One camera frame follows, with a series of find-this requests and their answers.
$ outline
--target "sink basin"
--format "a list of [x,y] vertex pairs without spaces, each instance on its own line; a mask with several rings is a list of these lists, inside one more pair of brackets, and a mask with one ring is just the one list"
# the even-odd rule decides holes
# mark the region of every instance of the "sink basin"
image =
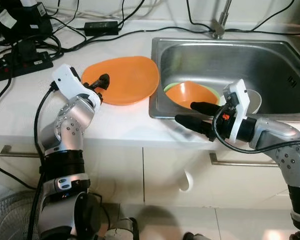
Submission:
[[193,81],[222,96],[226,85],[243,79],[247,89],[262,96],[254,118],[300,122],[300,56],[287,42],[157,37],[151,58],[160,71],[159,86],[149,101],[153,118],[188,114],[211,119],[171,101],[163,91],[171,83]]

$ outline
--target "white countertop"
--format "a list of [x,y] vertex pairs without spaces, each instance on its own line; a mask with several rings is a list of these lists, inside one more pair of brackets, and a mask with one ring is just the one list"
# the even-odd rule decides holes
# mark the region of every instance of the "white countertop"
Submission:
[[[63,47],[71,47],[81,39],[75,33],[63,31],[57,34]],[[165,30],[143,32],[123,38],[90,44],[78,51],[66,53],[53,62],[54,67],[12,80],[10,90],[0,100],[0,142],[32,143],[33,125],[37,107],[52,82],[52,72],[63,63],[73,66],[81,76],[85,68],[105,60],[126,57],[151,57],[154,37],[208,39],[209,35]],[[300,37],[275,36],[260,33],[226,33],[225,39],[284,40],[298,50]],[[0,82],[0,91],[7,80]],[[65,104],[60,93],[47,100],[41,112],[39,124],[44,127],[52,122],[59,108]],[[214,149],[218,141],[209,142],[204,135],[193,133],[174,120],[153,119],[148,114],[149,98],[127,106],[103,103],[85,132],[86,144],[121,145],[140,147],[191,147]],[[291,123],[300,130],[300,123]]]

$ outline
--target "cabinet door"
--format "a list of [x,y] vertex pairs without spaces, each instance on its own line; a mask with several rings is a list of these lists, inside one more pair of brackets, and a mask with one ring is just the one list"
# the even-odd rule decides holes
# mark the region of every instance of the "cabinet door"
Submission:
[[145,204],[192,207],[213,204],[207,151],[145,147],[143,160]]
[[104,202],[143,204],[142,147],[86,146],[83,157],[90,189]]
[[[279,195],[287,190],[287,184],[279,167],[265,154],[242,154],[228,149],[212,152],[209,179],[214,206],[218,208],[272,208],[274,199],[280,199],[281,209],[289,209],[289,196]],[[245,163],[252,166],[226,164]]]
[[[271,163],[266,155],[213,152],[222,162]],[[215,165],[209,151],[144,149],[144,196],[149,205],[289,209],[287,185],[278,167]]]
[[[34,145],[13,144],[11,152],[36,153]],[[141,147],[85,146],[85,171],[91,191],[104,202],[136,203],[144,201],[143,158]],[[0,156],[0,167],[35,187],[39,180],[40,160],[33,157]],[[20,183],[0,172],[0,184],[14,191],[25,190]]]

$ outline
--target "white wall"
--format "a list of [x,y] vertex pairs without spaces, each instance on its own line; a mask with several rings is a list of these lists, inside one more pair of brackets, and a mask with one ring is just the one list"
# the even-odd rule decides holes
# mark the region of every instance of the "white wall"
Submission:
[[[42,0],[47,6],[56,6],[57,0]],[[80,0],[81,10],[110,13],[120,9],[122,0]],[[125,7],[136,6],[140,0],[125,0]],[[144,4],[151,4],[154,0],[145,0]],[[226,0],[189,0],[192,18],[194,20],[210,21],[219,18]],[[230,22],[260,22],[265,17],[286,7],[291,0],[232,0],[229,10]],[[75,8],[77,0],[61,0],[61,6]],[[137,14],[145,13],[147,9],[138,11]],[[186,0],[163,0],[160,6],[147,16],[154,20],[187,20]],[[272,23],[300,24],[300,0],[296,0],[287,11],[271,19]]]

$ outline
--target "power adapter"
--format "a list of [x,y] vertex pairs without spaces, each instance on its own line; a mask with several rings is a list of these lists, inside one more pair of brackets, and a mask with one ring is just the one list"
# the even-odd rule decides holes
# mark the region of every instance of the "power adapter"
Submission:
[[96,22],[86,22],[84,24],[84,34],[86,36],[98,36],[100,34],[105,35],[118,35],[119,27],[118,21],[96,21]]

